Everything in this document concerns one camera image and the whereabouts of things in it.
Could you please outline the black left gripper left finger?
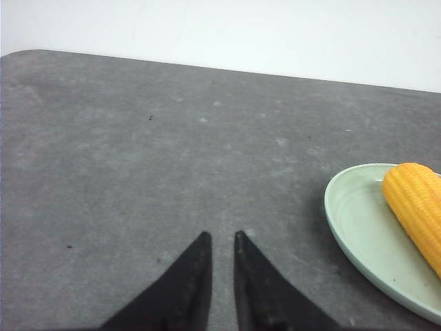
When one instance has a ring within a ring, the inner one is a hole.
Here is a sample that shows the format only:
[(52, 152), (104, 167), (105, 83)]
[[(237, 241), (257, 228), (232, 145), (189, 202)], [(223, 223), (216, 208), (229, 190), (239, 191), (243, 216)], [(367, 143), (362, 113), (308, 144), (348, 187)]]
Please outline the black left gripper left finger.
[(200, 233), (148, 288), (100, 330), (206, 330), (212, 297), (212, 237)]

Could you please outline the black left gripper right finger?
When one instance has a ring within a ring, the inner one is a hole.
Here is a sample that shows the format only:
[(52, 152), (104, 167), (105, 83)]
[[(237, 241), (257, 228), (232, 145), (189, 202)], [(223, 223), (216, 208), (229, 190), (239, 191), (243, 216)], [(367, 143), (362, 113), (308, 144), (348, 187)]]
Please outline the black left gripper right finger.
[(239, 330), (340, 329), (243, 231), (234, 237), (234, 296)]

